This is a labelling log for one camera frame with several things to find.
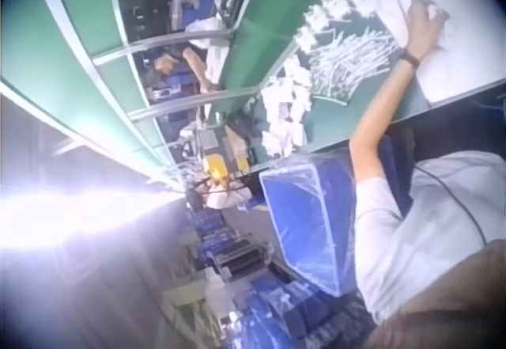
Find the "hand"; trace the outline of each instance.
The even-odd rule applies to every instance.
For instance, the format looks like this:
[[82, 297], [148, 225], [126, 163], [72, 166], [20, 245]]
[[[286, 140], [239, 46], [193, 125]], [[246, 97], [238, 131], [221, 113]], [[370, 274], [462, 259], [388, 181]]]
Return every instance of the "hand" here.
[[221, 85], [214, 84], [208, 78], [204, 78], [200, 81], [200, 88], [206, 92], [216, 92], [217, 90], [222, 90]]
[[408, 10], [409, 40], [407, 51], [418, 60], [423, 60], [436, 47], [444, 23], [448, 19], [447, 13], [438, 13], [429, 19], [431, 0], [411, 0]]

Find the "white t-shirt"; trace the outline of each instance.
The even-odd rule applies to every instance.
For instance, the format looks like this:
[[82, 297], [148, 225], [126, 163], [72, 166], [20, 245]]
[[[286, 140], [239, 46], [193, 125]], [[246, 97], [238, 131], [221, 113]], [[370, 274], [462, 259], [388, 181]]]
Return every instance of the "white t-shirt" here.
[[247, 202], [253, 195], [249, 188], [239, 181], [230, 183], [229, 190], [222, 185], [211, 185], [206, 205], [212, 209], [225, 209]]
[[[466, 151], [418, 165], [442, 180], [488, 242], [506, 238], [506, 163]], [[404, 220], [384, 178], [357, 185], [355, 266], [365, 304], [381, 323], [442, 274], [483, 248], [476, 225], [436, 180], [415, 169]]]

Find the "blue plastic bin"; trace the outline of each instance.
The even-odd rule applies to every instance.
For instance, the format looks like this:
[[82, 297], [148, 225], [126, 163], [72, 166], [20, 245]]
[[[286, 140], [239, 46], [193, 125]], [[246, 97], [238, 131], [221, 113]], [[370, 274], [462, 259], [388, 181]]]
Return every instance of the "blue plastic bin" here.
[[[388, 138], [379, 155], [398, 193]], [[354, 290], [355, 186], [349, 151], [288, 160], [260, 173], [260, 181], [286, 263], [335, 297]]]

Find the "black watch strap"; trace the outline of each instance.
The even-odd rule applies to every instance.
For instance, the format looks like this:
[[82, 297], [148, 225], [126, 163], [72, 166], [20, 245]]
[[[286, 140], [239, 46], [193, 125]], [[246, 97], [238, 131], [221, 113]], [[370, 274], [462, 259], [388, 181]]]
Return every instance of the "black watch strap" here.
[[420, 60], [412, 56], [408, 50], [403, 50], [402, 54], [398, 57], [399, 60], [406, 60], [409, 64], [413, 66], [413, 68], [416, 70], [420, 66]]

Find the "white sleeve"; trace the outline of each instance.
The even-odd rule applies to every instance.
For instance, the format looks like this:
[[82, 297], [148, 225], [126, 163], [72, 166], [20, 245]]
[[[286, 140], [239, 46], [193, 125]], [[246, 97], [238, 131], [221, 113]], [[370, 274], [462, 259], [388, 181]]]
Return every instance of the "white sleeve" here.
[[355, 268], [360, 288], [389, 247], [402, 216], [385, 178], [361, 181], [356, 193]]

